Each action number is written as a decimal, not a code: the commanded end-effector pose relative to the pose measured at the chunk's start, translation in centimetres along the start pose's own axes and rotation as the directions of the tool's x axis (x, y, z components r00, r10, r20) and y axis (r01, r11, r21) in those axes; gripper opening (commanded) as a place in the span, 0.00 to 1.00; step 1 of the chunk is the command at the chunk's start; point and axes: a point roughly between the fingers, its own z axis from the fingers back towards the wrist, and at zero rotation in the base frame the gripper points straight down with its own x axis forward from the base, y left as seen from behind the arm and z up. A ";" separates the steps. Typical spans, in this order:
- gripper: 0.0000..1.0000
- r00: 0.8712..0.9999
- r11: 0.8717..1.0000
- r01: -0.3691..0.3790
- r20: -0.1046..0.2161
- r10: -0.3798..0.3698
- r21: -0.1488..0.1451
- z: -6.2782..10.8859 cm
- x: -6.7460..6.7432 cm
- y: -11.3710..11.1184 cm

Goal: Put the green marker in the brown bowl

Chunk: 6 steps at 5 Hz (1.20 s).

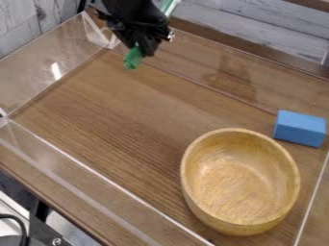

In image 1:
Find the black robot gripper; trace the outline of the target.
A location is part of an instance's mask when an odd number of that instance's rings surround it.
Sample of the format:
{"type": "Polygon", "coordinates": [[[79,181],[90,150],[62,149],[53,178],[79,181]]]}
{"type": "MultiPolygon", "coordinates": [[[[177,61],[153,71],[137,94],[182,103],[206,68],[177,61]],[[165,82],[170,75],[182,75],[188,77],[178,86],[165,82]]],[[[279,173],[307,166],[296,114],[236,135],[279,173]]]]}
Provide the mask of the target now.
{"type": "Polygon", "coordinates": [[[138,44],[145,57],[153,57],[173,32],[169,17],[152,0],[101,0],[115,36],[129,49],[138,44]]]}

